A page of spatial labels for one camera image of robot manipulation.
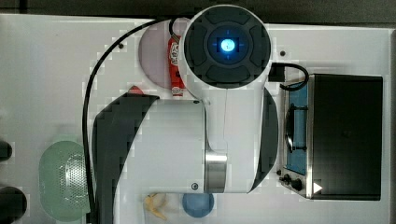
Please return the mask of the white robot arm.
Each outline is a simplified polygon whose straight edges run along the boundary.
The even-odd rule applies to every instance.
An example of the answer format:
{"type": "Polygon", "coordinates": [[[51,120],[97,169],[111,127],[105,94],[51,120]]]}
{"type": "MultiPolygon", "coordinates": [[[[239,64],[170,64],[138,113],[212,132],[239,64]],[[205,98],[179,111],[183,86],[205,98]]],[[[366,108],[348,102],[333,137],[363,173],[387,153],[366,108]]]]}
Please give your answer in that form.
{"type": "Polygon", "coordinates": [[[250,193],[275,164],[276,103],[264,23],[238,6],[187,24],[177,65],[181,99],[126,92],[95,118],[96,224],[145,224],[155,193],[250,193]]]}

